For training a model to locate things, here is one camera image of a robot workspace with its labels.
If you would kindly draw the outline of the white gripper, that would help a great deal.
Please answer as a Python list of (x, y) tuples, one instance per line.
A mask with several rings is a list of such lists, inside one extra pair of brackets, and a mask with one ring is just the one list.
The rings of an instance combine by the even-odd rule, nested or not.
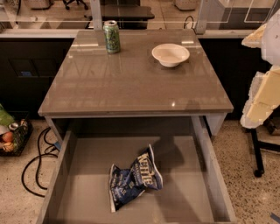
[(267, 24), (249, 34), (241, 44), (251, 48), (261, 47), (262, 59), (273, 65), (267, 73), (255, 74), (242, 111), (241, 125), (255, 129), (280, 105), (280, 9)]

